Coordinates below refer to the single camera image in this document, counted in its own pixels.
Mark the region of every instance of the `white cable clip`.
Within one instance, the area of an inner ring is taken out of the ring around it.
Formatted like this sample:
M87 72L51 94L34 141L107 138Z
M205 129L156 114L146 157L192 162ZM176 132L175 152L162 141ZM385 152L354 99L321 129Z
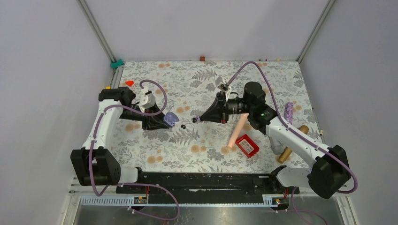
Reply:
M318 144L318 146L315 148L315 150L319 151L320 147L321 147L321 144Z

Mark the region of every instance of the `metal floor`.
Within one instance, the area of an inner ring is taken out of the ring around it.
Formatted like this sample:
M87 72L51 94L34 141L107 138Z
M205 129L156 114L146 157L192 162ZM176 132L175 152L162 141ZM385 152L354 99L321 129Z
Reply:
M313 210L326 218L331 225L344 224L335 199L295 197L298 209ZM162 221L139 214L131 214L126 207L81 205L75 225L305 225L296 212L274 213L264 207L181 207L178 220ZM173 217L173 207L147 207L143 212L160 217ZM302 213L314 225L323 225L318 217Z

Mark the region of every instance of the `wooden cylinder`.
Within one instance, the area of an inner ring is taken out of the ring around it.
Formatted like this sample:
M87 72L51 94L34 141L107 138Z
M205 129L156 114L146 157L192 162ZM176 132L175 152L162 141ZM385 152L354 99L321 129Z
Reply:
M306 125L302 125L299 130L301 132L303 132L304 134L308 134L309 128ZM286 148L283 153L279 156L278 158L278 163L284 163L288 157L290 156L290 154L293 152L292 149L290 148Z
M230 141L228 142L228 147L232 148L236 142L237 137L240 134L240 131L242 130L243 126L245 125L247 121L247 117L249 116L248 113L242 113L240 114L239 120L237 122L237 125L234 129L234 131L231 134Z

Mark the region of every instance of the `white bracket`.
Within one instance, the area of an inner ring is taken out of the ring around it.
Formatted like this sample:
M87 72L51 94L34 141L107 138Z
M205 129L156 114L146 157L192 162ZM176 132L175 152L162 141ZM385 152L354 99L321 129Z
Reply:
M220 90L222 90L222 91L225 92L225 97L226 97L226 100L227 100L227 102L228 102L228 98L230 97L232 88L231 88L231 87L228 87L227 90L224 90L224 89L221 88L221 85L222 85L222 84L225 85L226 83L227 83L227 82L225 82L225 80L224 80L222 77L220 77L220 76L215 80L215 86L216 86L217 88L219 88Z
M141 90L141 99L139 100L139 109L142 112L145 112L145 109L150 108L152 106L155 105L155 95L153 95L152 93L147 94L148 93L148 89L144 88Z
M277 174L278 181L284 187L297 186L300 188L311 188L308 183L307 175L311 173L311 168L291 168L285 167Z

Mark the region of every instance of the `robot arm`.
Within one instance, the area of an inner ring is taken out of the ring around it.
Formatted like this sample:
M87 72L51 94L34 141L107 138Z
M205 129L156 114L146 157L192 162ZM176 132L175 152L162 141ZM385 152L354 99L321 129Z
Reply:
M88 157L93 140L95 142L93 146L92 167L94 180L97 185L116 185L118 183L137 181L137 168L120 166L109 151L115 126L119 119L142 121L142 128L144 130L170 128L178 121L178 118L170 112L166 115L161 112L157 115L145 116L122 107L109 108L110 106L120 105L145 113L159 111L155 103L155 97L150 91L144 90L139 104L131 103L135 97L136 95L128 87L104 89L99 94L99 109L89 137L81 149L73 150L70 155L77 178L82 186L91 185Z
M309 166L309 168L276 169L277 179L281 185L311 188L320 197L328 199L351 178L338 162L317 149L319 147L328 149L329 153L348 166L345 150L338 145L331 148L321 142L318 143L293 126L287 129L278 118L276 111L265 104L265 92L259 83L248 82L245 85L243 98L227 99L225 95L227 90L222 86L221 89L210 108L200 116L200 120L226 123L229 114L249 113L248 121L254 129L291 148ZM294 133L301 134L317 147L308 144Z

